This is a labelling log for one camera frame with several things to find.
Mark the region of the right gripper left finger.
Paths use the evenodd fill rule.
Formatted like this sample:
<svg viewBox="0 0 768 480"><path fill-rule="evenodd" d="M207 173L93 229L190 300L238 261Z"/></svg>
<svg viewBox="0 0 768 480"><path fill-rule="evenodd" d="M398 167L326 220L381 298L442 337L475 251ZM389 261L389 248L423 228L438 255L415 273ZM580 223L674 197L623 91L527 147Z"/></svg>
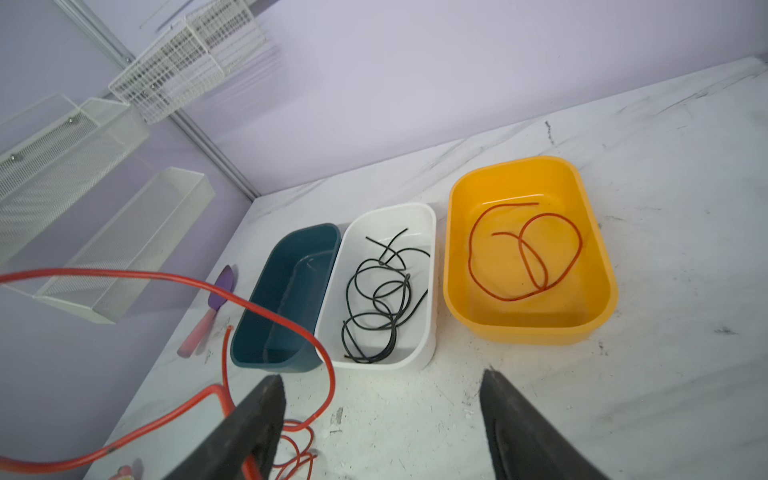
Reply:
<svg viewBox="0 0 768 480"><path fill-rule="evenodd" d="M286 409L282 377L269 375L166 475L168 479L254 479L274 462Z"/></svg>

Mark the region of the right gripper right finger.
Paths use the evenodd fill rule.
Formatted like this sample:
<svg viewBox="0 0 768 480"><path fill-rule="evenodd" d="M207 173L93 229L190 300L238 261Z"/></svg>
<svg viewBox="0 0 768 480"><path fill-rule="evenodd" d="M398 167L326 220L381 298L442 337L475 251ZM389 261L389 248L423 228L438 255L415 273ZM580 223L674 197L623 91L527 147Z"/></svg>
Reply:
<svg viewBox="0 0 768 480"><path fill-rule="evenodd" d="M487 369L479 389L497 479L604 479L499 371Z"/></svg>

